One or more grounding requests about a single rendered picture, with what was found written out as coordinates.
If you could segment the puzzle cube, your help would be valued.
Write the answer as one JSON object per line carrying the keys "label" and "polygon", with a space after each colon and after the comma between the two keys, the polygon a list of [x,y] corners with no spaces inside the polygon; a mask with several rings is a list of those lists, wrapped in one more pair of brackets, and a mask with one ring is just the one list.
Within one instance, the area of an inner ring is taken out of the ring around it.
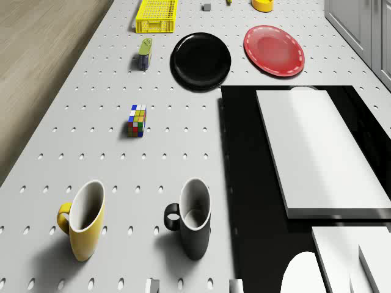
{"label": "puzzle cube", "polygon": [[147,108],[144,104],[133,104],[128,119],[128,136],[142,137],[146,123]]}

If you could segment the black stove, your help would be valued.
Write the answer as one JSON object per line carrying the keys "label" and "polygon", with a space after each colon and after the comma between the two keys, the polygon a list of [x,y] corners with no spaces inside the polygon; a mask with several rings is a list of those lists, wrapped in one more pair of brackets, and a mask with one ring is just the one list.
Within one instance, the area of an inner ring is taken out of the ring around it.
{"label": "black stove", "polygon": [[[288,263],[316,251],[314,226],[332,219],[289,219],[261,121],[257,92],[262,85],[225,85],[219,103],[233,231],[235,274],[245,293],[280,293]],[[386,132],[354,87],[325,85],[375,175],[391,199],[391,131]]]}

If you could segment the black plate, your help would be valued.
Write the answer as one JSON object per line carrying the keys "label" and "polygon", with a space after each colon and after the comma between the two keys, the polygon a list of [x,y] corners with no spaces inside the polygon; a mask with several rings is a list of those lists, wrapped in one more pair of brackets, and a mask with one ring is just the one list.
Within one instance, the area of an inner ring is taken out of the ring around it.
{"label": "black plate", "polygon": [[230,72],[232,58],[217,36],[195,32],[183,37],[170,56],[175,80],[188,90],[207,91],[219,86]]}

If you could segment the black mug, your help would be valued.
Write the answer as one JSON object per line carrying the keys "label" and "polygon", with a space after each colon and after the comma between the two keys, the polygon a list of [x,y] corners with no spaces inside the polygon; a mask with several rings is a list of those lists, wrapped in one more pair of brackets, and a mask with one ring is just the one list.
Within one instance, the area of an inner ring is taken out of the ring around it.
{"label": "black mug", "polygon": [[181,189],[180,201],[165,208],[164,225],[168,230],[180,232],[186,255],[198,260],[208,248],[210,222],[210,190],[202,179],[190,178]]}

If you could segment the flat-sided can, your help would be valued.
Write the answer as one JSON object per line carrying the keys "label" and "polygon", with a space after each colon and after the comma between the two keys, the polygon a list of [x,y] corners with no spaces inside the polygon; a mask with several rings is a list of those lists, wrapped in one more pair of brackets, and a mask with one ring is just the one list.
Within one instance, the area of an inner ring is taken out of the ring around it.
{"label": "flat-sided can", "polygon": [[139,68],[141,70],[147,70],[150,65],[152,56],[152,38],[145,38],[142,40],[141,47],[139,49]]}

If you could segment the red plate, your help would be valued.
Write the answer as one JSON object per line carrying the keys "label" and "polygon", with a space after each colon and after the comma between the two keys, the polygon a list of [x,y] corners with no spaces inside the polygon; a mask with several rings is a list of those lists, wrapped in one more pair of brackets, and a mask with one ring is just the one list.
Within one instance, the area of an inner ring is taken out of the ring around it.
{"label": "red plate", "polygon": [[275,76],[294,76],[304,68],[305,55],[298,41],[274,26],[250,28],[244,37],[244,50],[258,68]]}

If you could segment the yellow basket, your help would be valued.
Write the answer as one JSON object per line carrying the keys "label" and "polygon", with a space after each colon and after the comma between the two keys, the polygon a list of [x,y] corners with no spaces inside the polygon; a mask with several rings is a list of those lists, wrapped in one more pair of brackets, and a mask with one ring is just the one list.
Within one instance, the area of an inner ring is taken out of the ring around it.
{"label": "yellow basket", "polygon": [[142,0],[136,15],[136,33],[173,33],[178,0]]}

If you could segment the yellow mug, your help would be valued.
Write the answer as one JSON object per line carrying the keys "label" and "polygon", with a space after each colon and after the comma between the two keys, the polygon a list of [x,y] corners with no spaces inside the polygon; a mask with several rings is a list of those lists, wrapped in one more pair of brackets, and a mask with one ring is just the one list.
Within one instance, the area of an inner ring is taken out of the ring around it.
{"label": "yellow mug", "polygon": [[57,224],[69,235],[78,261],[86,261],[93,255],[103,227],[104,210],[105,190],[99,180],[85,183],[71,203],[59,208]]}

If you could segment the yellow bowl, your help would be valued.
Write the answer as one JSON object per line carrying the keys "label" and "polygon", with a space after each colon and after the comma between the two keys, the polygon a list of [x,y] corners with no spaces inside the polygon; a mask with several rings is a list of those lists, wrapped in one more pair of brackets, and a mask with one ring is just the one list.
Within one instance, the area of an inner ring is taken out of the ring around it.
{"label": "yellow bowl", "polygon": [[271,12],[274,7],[274,0],[251,0],[252,6],[260,12]]}

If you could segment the white cabinet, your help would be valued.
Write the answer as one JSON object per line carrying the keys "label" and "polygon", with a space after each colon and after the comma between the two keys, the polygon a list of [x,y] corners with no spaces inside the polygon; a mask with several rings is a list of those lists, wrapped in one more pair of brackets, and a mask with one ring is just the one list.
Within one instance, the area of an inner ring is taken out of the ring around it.
{"label": "white cabinet", "polygon": [[391,0],[324,0],[324,16],[391,91]]}

